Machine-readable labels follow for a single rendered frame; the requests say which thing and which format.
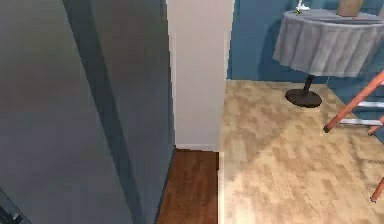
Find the orange ladder with grey rungs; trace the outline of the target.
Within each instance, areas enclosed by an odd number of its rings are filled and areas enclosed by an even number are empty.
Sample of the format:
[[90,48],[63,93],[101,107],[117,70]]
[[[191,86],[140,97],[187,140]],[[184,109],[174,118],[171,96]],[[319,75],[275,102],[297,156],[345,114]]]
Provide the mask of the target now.
[[343,109],[341,109],[327,124],[323,131],[329,133],[338,124],[363,125],[367,126],[368,136],[374,136],[377,131],[384,128],[384,115],[377,120],[346,119],[356,107],[381,108],[384,109],[384,102],[366,101],[378,87],[384,86],[384,70],[379,72]]

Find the round table with grey cloth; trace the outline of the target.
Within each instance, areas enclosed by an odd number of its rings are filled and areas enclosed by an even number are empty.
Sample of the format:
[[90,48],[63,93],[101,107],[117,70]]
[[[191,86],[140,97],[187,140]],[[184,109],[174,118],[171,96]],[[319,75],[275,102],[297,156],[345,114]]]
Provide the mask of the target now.
[[315,108],[321,97],[310,90],[315,77],[357,77],[364,73],[384,42],[384,19],[366,13],[338,16],[333,10],[310,9],[283,14],[273,59],[307,74],[301,89],[290,89],[286,99]]

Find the tan paper bag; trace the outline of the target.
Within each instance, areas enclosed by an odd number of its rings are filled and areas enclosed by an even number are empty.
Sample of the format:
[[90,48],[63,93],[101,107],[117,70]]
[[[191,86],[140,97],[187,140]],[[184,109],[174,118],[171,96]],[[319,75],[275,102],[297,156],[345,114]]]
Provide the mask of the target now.
[[363,0],[339,0],[336,14],[342,17],[356,17],[362,4]]

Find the small white candle holder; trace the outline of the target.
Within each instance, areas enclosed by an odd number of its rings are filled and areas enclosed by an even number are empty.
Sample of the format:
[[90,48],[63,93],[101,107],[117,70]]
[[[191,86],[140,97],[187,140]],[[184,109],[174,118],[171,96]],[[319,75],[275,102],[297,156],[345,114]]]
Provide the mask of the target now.
[[298,4],[294,9],[295,14],[301,14],[303,11],[308,11],[309,7],[303,3],[303,0],[298,0]]

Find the grey room door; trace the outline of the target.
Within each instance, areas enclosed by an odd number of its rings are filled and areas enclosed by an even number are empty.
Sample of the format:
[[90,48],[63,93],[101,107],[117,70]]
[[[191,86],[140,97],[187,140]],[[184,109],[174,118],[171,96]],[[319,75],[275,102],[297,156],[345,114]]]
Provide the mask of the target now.
[[165,0],[0,0],[0,224],[157,224]]

